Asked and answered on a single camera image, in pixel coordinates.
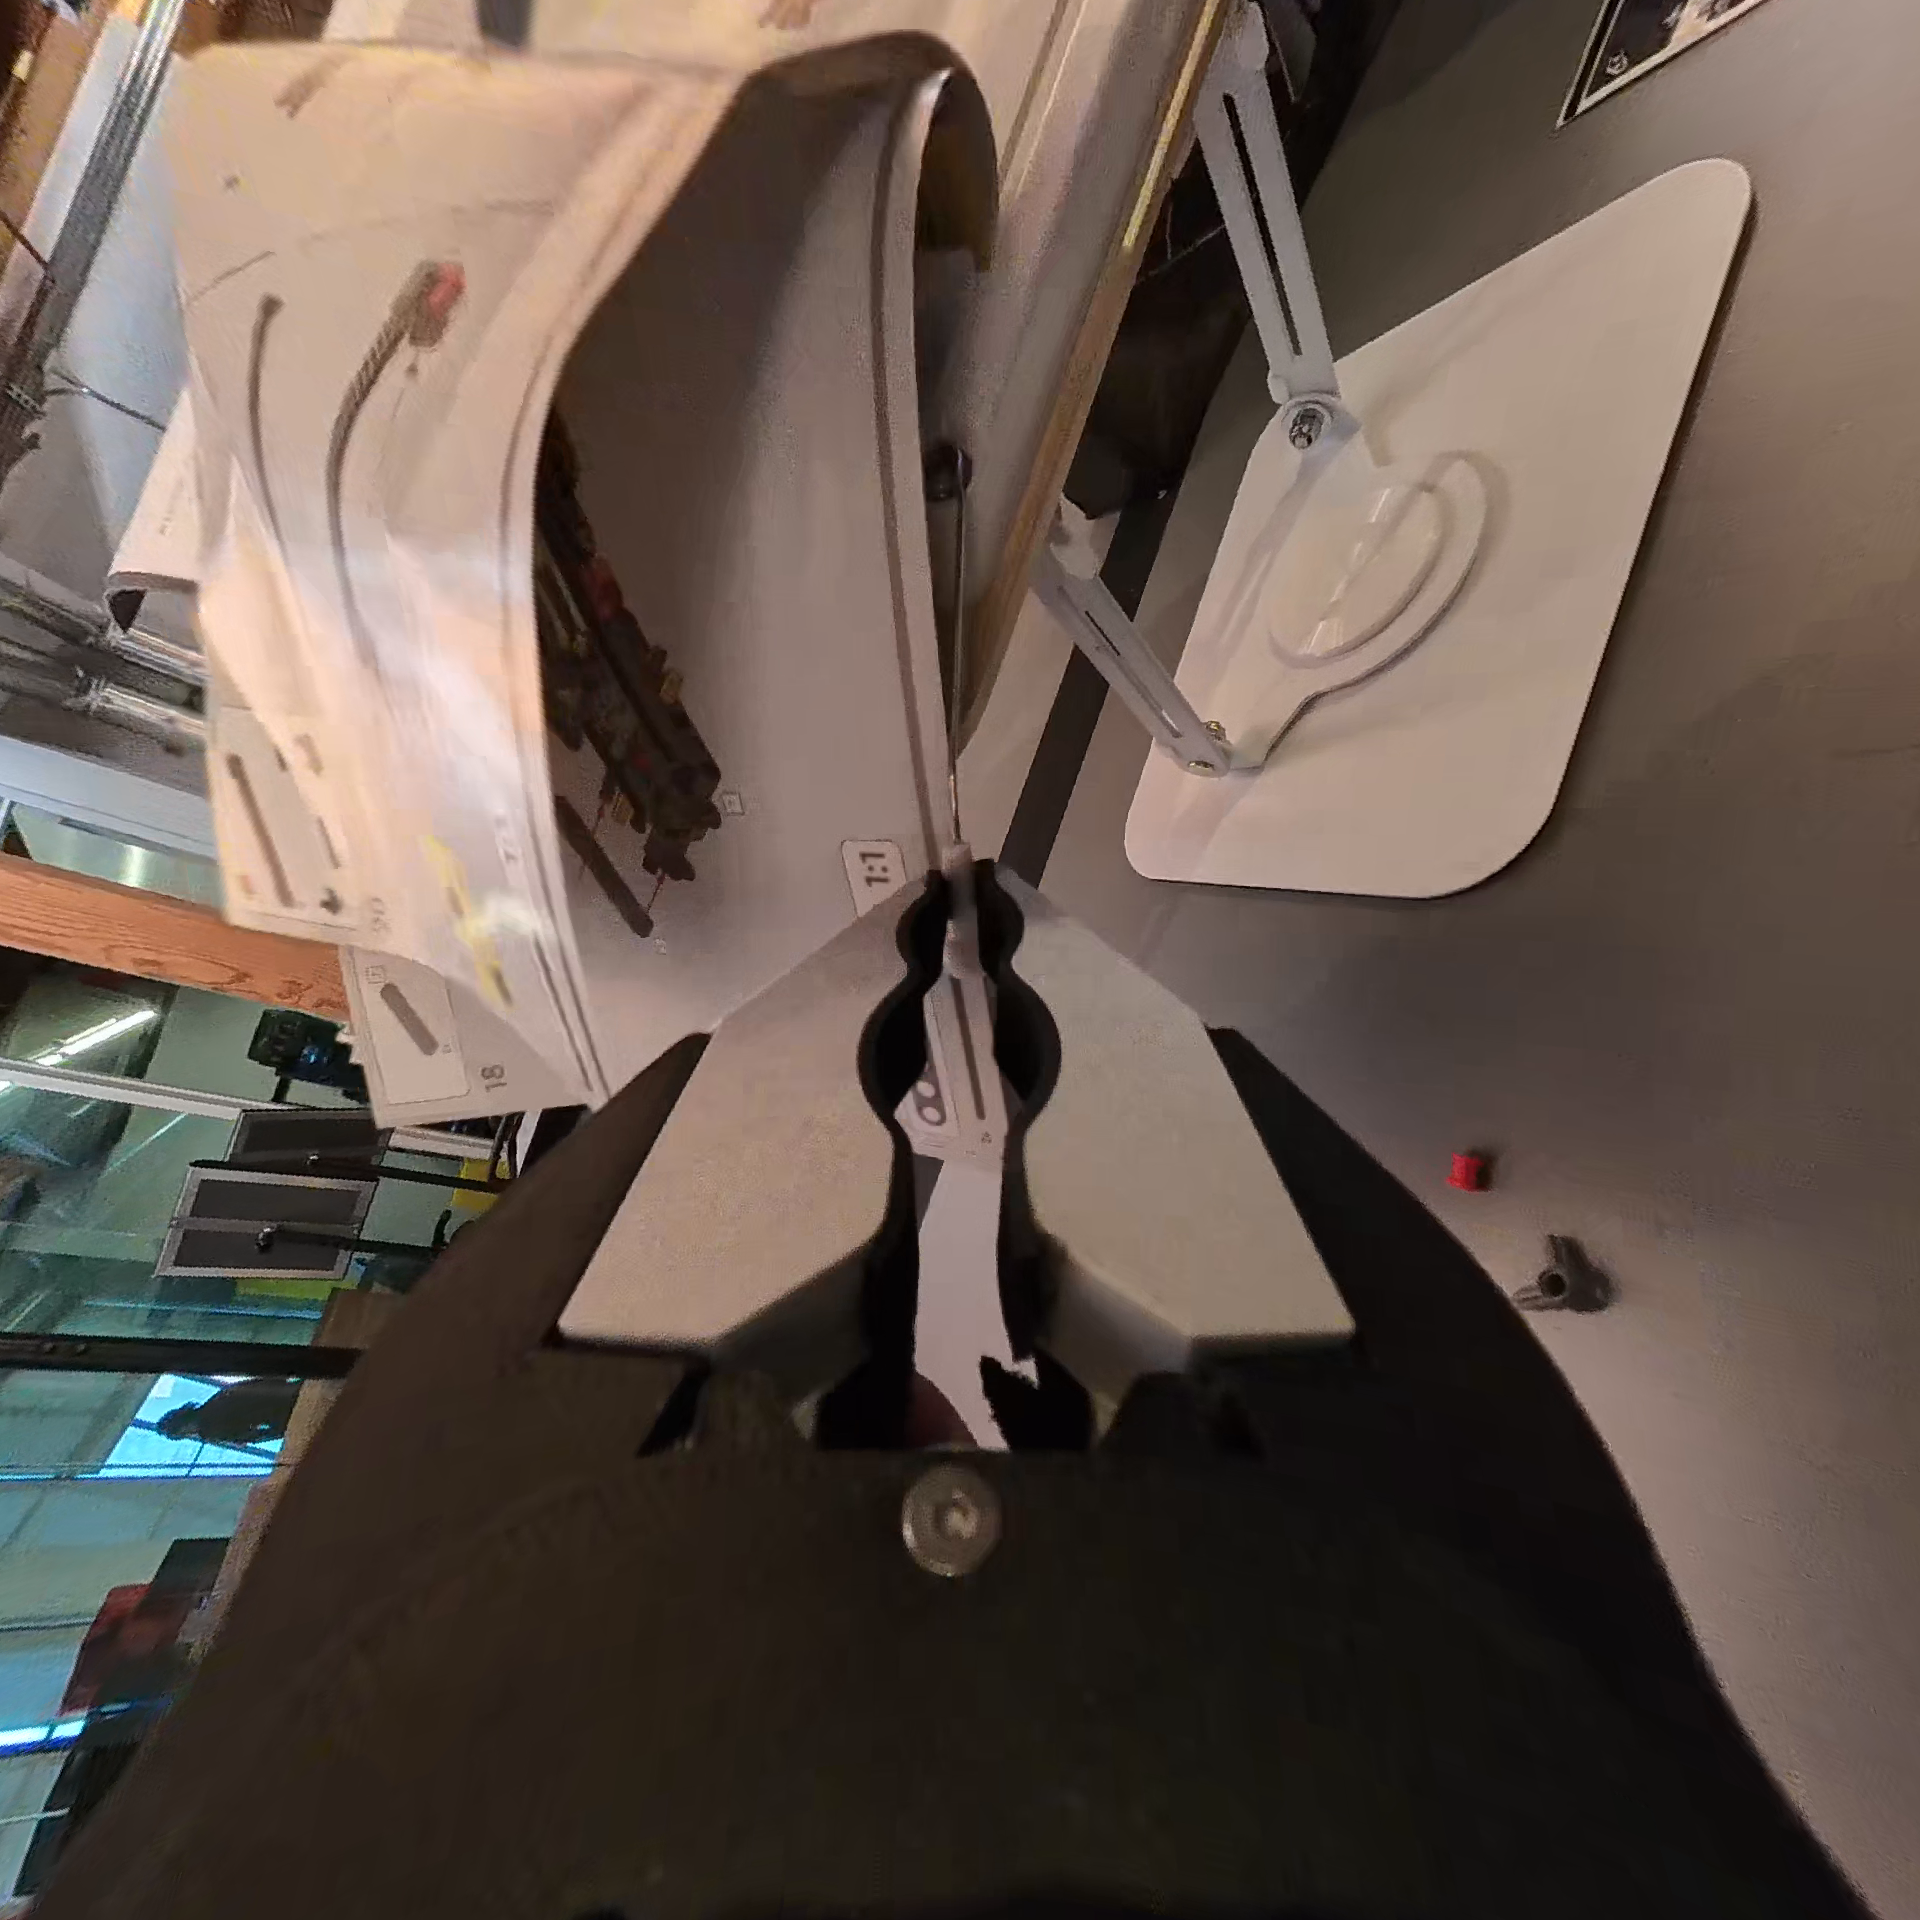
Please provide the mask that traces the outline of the white book stand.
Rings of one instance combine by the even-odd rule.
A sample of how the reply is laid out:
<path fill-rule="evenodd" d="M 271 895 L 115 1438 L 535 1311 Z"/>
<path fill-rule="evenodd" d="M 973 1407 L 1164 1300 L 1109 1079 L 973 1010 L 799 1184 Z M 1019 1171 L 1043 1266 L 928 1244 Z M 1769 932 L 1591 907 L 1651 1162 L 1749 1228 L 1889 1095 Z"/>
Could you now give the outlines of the white book stand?
<path fill-rule="evenodd" d="M 1148 732 L 1149 881 L 1452 896 L 1545 828 L 1752 212 L 1692 160 L 1334 356 L 1256 4 L 952 4 L 998 143 L 934 419 L 973 460 L 957 740 L 1038 598 Z M 1166 665 L 1065 505 L 1197 143 L 1276 414 Z"/>

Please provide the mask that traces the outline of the wooden beam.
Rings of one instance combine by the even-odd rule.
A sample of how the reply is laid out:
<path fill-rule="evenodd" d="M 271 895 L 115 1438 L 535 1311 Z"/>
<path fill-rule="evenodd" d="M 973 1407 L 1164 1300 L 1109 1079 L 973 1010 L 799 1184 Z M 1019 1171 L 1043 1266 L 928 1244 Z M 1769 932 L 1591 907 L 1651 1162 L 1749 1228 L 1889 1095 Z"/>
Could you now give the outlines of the wooden beam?
<path fill-rule="evenodd" d="M 345 1023 L 339 946 L 239 928 L 204 904 L 1 855 L 1 946 Z"/>

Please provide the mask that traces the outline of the lego instruction booklet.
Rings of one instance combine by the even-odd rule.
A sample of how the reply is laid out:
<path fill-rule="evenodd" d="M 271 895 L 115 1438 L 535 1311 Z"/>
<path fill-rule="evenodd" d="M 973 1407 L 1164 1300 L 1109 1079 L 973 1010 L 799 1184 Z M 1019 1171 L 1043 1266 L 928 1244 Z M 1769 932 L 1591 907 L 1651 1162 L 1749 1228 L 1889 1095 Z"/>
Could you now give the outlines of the lego instruction booklet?
<path fill-rule="evenodd" d="M 491 1113 L 606 1105 L 905 884 L 975 1046 L 924 422 L 987 262 L 959 57 L 215 44 L 161 112 L 223 919 L 424 985 Z"/>

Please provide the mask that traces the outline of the aluminium frame rails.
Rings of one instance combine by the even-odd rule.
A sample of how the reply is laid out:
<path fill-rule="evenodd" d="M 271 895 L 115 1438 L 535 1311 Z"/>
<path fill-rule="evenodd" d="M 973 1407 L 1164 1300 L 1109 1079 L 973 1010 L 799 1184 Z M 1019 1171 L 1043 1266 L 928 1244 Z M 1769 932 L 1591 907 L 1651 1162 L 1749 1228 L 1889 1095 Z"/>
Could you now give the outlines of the aluminium frame rails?
<path fill-rule="evenodd" d="M 115 553 L 184 388 L 159 110 L 219 4 L 22 4 L 5 66 L 5 704 L 200 743 L 184 618 Z"/>

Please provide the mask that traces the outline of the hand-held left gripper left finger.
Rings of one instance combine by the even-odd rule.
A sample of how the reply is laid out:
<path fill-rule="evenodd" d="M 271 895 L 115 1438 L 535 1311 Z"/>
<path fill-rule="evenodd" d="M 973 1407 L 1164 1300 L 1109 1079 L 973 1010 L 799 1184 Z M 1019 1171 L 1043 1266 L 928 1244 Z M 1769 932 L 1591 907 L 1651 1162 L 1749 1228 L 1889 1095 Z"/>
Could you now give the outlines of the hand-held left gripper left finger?
<path fill-rule="evenodd" d="M 567 1343 L 760 1376 L 816 1407 L 825 1444 L 905 1441 L 921 1254 L 897 1113 L 947 931 L 933 872 L 712 1030 L 567 1298 Z"/>

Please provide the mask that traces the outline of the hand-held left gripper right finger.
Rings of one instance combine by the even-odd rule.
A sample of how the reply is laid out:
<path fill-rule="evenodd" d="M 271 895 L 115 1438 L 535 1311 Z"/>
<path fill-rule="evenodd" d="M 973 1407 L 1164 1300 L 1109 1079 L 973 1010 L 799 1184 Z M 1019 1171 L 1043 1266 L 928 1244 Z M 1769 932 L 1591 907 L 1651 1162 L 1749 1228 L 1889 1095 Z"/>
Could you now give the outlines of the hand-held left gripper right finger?
<path fill-rule="evenodd" d="M 972 872 L 981 1063 L 1004 1103 L 1006 1444 L 1093 1444 L 1134 1391 L 1355 1336 L 1203 1017 L 991 862 Z"/>

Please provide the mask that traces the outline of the dark grey lego connector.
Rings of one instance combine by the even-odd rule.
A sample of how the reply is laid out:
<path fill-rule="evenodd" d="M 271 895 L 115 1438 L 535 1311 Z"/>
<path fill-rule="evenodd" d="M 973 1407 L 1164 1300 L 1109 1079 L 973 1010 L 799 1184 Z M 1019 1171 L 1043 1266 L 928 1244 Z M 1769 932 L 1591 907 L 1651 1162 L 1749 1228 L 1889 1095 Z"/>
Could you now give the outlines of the dark grey lego connector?
<path fill-rule="evenodd" d="M 1614 1279 L 1571 1235 L 1547 1235 L 1543 1266 L 1511 1295 L 1521 1313 L 1606 1313 L 1617 1298 Z"/>

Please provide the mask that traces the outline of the lego sticker sheet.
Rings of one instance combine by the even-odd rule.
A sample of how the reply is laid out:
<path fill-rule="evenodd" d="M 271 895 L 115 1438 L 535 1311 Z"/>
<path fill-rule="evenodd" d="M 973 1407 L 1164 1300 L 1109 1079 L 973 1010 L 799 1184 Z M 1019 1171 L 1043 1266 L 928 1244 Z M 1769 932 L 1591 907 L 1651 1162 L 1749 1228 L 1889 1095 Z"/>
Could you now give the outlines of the lego sticker sheet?
<path fill-rule="evenodd" d="M 1726 31 L 1760 3 L 1604 3 L 1553 126 L 1614 99 L 1645 74 Z"/>

